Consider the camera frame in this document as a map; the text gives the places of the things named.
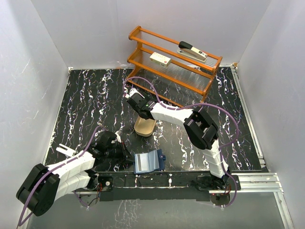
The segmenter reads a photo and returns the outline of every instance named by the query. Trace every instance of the cable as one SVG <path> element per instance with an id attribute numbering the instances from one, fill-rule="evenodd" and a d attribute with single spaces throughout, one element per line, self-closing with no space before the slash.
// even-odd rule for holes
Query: cable
<path id="1" fill-rule="evenodd" d="M 93 190 L 95 190 L 95 189 L 97 188 L 98 185 L 99 185 L 99 184 L 97 184 L 93 189 L 88 189 L 88 188 L 86 188 L 86 190 L 87 190 L 87 191 L 93 191 Z"/>
<path id="2" fill-rule="evenodd" d="M 91 200 L 91 202 L 88 205 L 90 206 L 93 203 L 93 201 L 95 201 L 96 199 L 98 199 L 98 197 L 96 197 L 93 200 Z"/>
<path id="3" fill-rule="evenodd" d="M 86 146 L 85 149 L 83 150 L 83 152 L 82 152 L 78 157 L 74 157 L 74 158 L 72 158 L 71 160 L 67 161 L 67 163 L 70 163 L 70 162 L 72 162 L 72 161 L 78 159 L 79 157 L 81 157 L 81 156 L 83 156 L 83 155 L 85 154 L 85 152 L 88 150 L 88 148 L 89 148 L 89 146 L 90 146 L 90 144 L 91 144 L 91 142 L 92 142 L 92 140 L 93 140 L 93 138 L 94 138 L 94 136 L 95 136 L 96 131 L 97 131 L 100 127 L 103 128 L 103 130 L 106 130 L 106 129 L 105 129 L 103 126 L 101 126 L 101 125 L 97 126 L 97 127 L 94 129 L 94 132 L 93 132 L 93 134 L 92 134 L 92 136 L 91 136 L 91 138 L 90 138 L 90 140 L 89 140 L 87 146 Z M 38 188 L 38 186 L 40 185 L 40 183 L 43 182 L 44 179 L 45 179 L 49 174 L 51 174 L 52 172 L 54 172 L 56 169 L 59 169 L 59 168 L 63 167 L 63 166 L 64 166 L 65 164 L 67 164 L 67 163 L 62 163 L 62 164 L 58 165 L 57 167 L 55 167 L 55 168 L 49 170 L 46 174 L 44 174 L 44 175 L 38 180 L 38 182 L 37 182 L 37 183 L 35 184 L 35 186 L 33 187 L 32 191 L 30 192 L 30 194 L 29 194 L 29 196 L 28 196 L 28 198 L 27 198 L 27 200 L 26 200 L 26 202 L 25 202 L 25 204 L 24 204 L 24 206 L 23 206 L 23 209 L 22 209 L 22 212 L 21 212 L 21 214 L 20 214 L 20 218 L 19 218 L 18 226 L 17 226 L 17 227 L 22 226 L 22 225 L 29 219 L 29 217 L 33 214 L 33 212 L 30 213 L 24 220 L 22 220 L 22 218 L 23 218 L 23 216 L 24 216 L 24 213 L 25 213 L 25 210 L 27 209 L 28 204 L 29 204 L 29 202 L 30 202 L 30 199 L 32 198 L 34 192 L 36 191 L 36 189 Z"/>
<path id="4" fill-rule="evenodd" d="M 100 200 L 101 191 L 102 191 L 103 188 L 102 188 L 102 184 L 100 184 L 99 186 L 100 186 L 100 187 L 99 187 L 100 189 L 99 189 L 99 188 L 97 189 L 97 197 L 98 197 L 98 199 Z"/>
<path id="5" fill-rule="evenodd" d="M 229 194 L 231 192 L 231 185 L 229 184 L 226 188 L 225 188 L 225 191 L 222 195 L 226 195 L 226 194 Z"/>
<path id="6" fill-rule="evenodd" d="M 89 204 L 87 204 L 81 199 L 81 197 L 79 195 L 77 195 L 77 193 L 75 191 L 73 191 L 73 193 L 75 194 L 76 198 L 84 205 L 84 207 L 86 207 L 88 209 L 89 209 L 90 205 L 92 204 L 92 202 L 95 201 L 96 199 L 98 199 L 98 197 L 96 197 L 93 200 L 91 200 L 91 202 Z"/>
<path id="7" fill-rule="evenodd" d="M 224 110 L 223 108 L 218 107 L 218 106 L 216 106 L 216 105 L 214 105 L 214 104 L 199 103 L 199 104 L 192 104 L 192 105 L 185 106 L 185 107 L 181 107 L 181 108 L 168 107 L 168 106 L 164 105 L 163 102 L 160 101 L 160 98 L 159 98 L 159 95 L 158 95 L 158 93 L 157 93 L 157 90 L 155 89 L 155 87 L 153 86 L 153 84 L 152 84 L 151 82 L 149 82 L 148 80 L 146 80 L 146 79 L 144 79 L 144 78 L 142 78 L 142 77 L 139 77 L 139 76 L 131 77 L 131 78 L 129 78 L 129 79 L 127 79 L 127 80 L 125 80 L 125 81 L 123 82 L 123 92 L 124 92 L 124 96 L 127 94 L 127 93 L 125 92 L 125 85 L 126 85 L 126 83 L 127 83 L 129 80 L 131 80 L 131 79 L 142 79 L 142 80 L 145 80 L 145 81 L 150 85 L 150 87 L 152 88 L 153 92 L 155 92 L 156 97 L 157 97 L 157 100 L 158 100 L 158 102 L 160 103 L 160 105 L 163 106 L 163 107 L 166 108 L 166 109 L 169 109 L 169 110 L 182 110 L 182 109 L 187 109 L 187 108 L 191 108 L 191 107 L 194 107 L 194 106 L 210 106 L 210 107 L 213 107 L 213 108 L 218 109 L 219 111 L 224 112 L 224 113 L 233 121 L 233 124 L 234 124 L 234 126 L 235 126 L 235 128 L 236 128 L 236 135 L 235 135 L 235 138 L 234 138 L 231 142 L 229 142 L 229 143 L 227 143 L 227 144 L 224 144 L 224 145 L 222 145 L 222 146 L 219 147 L 219 154 L 220 154 L 220 157 L 221 157 L 221 166 L 222 166 L 222 168 L 223 168 L 224 173 L 225 173 L 229 178 L 231 178 L 231 179 L 233 180 L 233 182 L 234 182 L 234 187 L 235 187 L 235 192 L 234 192 L 233 199 L 230 201 L 230 203 L 228 203 L 228 204 L 226 205 L 226 206 L 230 206 L 230 205 L 235 201 L 235 198 L 236 198 L 236 195 L 237 195 L 237 183 L 236 183 L 235 179 L 233 178 L 233 176 L 231 176 L 231 175 L 225 170 L 225 168 L 224 168 L 224 164 L 223 164 L 224 156 L 223 156 L 221 150 L 222 150 L 223 147 L 229 146 L 229 145 L 233 144 L 233 143 L 238 139 L 238 136 L 239 136 L 239 128 L 238 128 L 238 124 L 237 124 L 237 122 L 235 121 L 235 119 L 233 118 L 233 116 L 232 116 L 229 112 L 227 112 L 226 110 Z"/>
<path id="8" fill-rule="evenodd" d="M 75 191 L 73 191 L 73 193 L 75 194 L 76 198 L 86 207 L 89 208 L 89 205 L 86 204 L 79 195 L 77 195 L 77 193 Z"/>

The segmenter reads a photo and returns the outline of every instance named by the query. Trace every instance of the white box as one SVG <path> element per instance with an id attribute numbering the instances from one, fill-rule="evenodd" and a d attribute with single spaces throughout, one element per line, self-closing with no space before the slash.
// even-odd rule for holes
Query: white box
<path id="1" fill-rule="evenodd" d="M 163 67 L 167 67 L 170 63 L 171 63 L 171 59 L 163 56 L 157 52 L 154 52 L 151 56 L 150 56 L 151 61 L 163 66 Z"/>

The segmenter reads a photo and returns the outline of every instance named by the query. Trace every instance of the small box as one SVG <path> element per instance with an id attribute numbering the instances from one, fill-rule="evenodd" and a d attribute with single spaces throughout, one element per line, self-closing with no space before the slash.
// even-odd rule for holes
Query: small box
<path id="1" fill-rule="evenodd" d="M 161 149 L 155 149 L 149 153 L 134 155 L 134 173 L 151 173 L 165 169 L 166 156 Z"/>
<path id="2" fill-rule="evenodd" d="M 163 56 L 157 52 L 154 52 L 151 56 L 150 56 L 151 61 L 163 66 L 163 67 L 167 67 L 170 63 L 171 63 L 171 59 Z"/>

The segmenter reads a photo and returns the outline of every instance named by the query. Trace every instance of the enclosure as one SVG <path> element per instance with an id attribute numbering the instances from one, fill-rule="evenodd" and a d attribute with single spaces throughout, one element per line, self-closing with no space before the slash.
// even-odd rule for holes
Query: enclosure
<path id="1" fill-rule="evenodd" d="M 113 178 L 113 201 L 104 196 L 87 211 L 67 194 L 22 228 L 304 227 L 305 202 L 296 194 L 304 187 L 303 1 L 4 0 L 0 9 L 3 228 L 18 224 L 23 204 L 16 193 L 31 169 L 65 160 L 59 144 L 82 150 L 97 125 L 122 130 L 134 153 L 167 149 L 165 171 L 137 178 L 132 167 L 107 161 L 95 171 Z M 164 79 L 171 70 L 148 66 L 145 55 L 160 49 L 144 36 L 129 36 L 137 26 L 211 53 L 215 63 L 202 70 L 194 61 L 180 63 L 170 45 L 163 50 L 173 55 L 172 72 L 205 75 L 204 87 L 171 84 Z M 223 150 L 239 177 L 234 204 L 213 208 L 210 195 L 218 191 L 183 188 L 208 173 L 209 164 L 180 127 L 157 121 L 151 137 L 134 132 L 137 113 L 121 92 L 132 73 L 177 104 L 204 100 L 234 116 L 240 136 Z M 219 125 L 220 143 L 229 142 L 234 125 L 217 110 L 207 112 Z M 140 193 L 145 187 L 153 188 Z M 181 189 L 161 198 L 161 187 Z M 78 195 L 90 202 L 96 194 Z"/>

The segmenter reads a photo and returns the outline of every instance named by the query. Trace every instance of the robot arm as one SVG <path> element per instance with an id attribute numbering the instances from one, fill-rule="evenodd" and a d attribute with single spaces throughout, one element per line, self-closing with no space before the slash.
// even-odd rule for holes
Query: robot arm
<path id="1" fill-rule="evenodd" d="M 211 175 L 223 180 L 224 183 L 227 181 L 228 177 L 222 168 L 218 149 L 218 126 L 202 107 L 170 110 L 161 106 L 160 103 L 142 96 L 134 88 L 131 89 L 127 98 L 127 102 L 141 118 L 162 120 L 184 127 L 191 143 L 203 150 Z M 228 171 L 229 168 L 225 161 L 223 161 L 223 165 Z"/>
<path id="2" fill-rule="evenodd" d="M 121 141 L 119 132 L 102 132 L 97 144 L 90 145 L 82 156 L 80 155 L 83 151 L 77 154 L 75 150 L 63 145 L 60 146 L 57 148 L 57 151 L 64 153 L 69 158 L 53 165 L 36 165 L 17 192 L 17 199 L 25 204 L 37 181 L 53 168 L 65 163 L 64 166 L 50 173 L 45 181 L 39 184 L 39 187 L 30 198 L 28 208 L 36 216 L 43 215 L 50 209 L 54 201 L 67 193 L 79 188 L 88 187 L 94 189 L 93 182 L 96 176 L 95 172 L 91 169 L 102 163 L 106 158 L 118 159 L 118 164 L 134 161 Z M 77 159 L 68 163 L 68 161 L 75 157 Z"/>

